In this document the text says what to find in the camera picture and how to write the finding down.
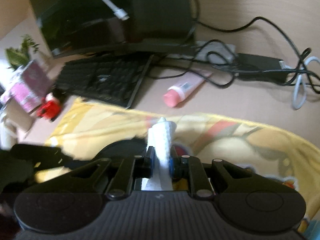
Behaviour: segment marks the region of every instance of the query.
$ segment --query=pink box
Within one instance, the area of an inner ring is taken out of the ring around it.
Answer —
[[[34,60],[25,68],[19,68],[15,71],[12,85],[5,94],[6,97],[13,96],[29,113],[41,104],[42,98],[47,95],[51,85],[52,81]]]

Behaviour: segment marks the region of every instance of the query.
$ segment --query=blue part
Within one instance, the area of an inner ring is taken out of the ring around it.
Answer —
[[[173,178],[173,175],[174,175],[173,158],[170,158],[170,161],[169,161],[169,168],[170,168],[170,177],[171,177],[171,178]]]
[[[153,172],[155,170],[155,158],[156,158],[156,150],[153,147],[153,154],[150,156],[150,159],[151,159],[151,177],[153,176]]]
[[[320,221],[312,220],[303,236],[308,240],[320,240]]]

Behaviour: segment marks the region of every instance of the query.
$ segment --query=ribbed black surface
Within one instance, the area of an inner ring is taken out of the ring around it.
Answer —
[[[130,107],[149,65],[149,53],[67,62],[55,85],[68,94]]]
[[[295,231],[278,236],[257,236],[226,223],[206,201],[186,192],[136,191],[121,201],[110,202],[97,220],[81,230],[63,235],[25,231],[16,240],[298,240]]]

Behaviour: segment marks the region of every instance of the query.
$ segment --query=yellow cloth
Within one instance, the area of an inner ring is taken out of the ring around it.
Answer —
[[[47,145],[60,146],[76,159],[93,158],[106,145],[134,136],[145,137],[161,117],[116,106],[82,103],[77,98]],[[203,163],[222,158],[274,177],[294,187],[307,203],[310,219],[320,208],[320,150],[288,131],[215,114],[166,116],[177,124],[174,139],[188,146]],[[39,174],[44,181],[66,172]]]

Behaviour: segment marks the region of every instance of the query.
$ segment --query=usb cable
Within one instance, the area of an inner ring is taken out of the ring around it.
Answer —
[[[304,64],[307,66],[310,62],[312,61],[316,61],[320,64],[320,59],[317,57],[309,57],[304,61]],[[293,90],[293,94],[292,94],[292,107],[294,110],[298,110],[300,109],[303,104],[305,103],[305,101],[307,100],[307,84],[306,82],[303,80],[303,74],[298,74],[297,76],[297,81],[295,83],[294,86],[294,90]],[[300,87],[302,86],[302,99],[300,100],[300,102],[298,102],[298,93],[300,90]]]
[[[127,20],[129,16],[127,12],[119,7],[117,7],[113,2],[110,0],[102,0],[108,7],[113,11],[114,15],[118,17],[120,20]]]

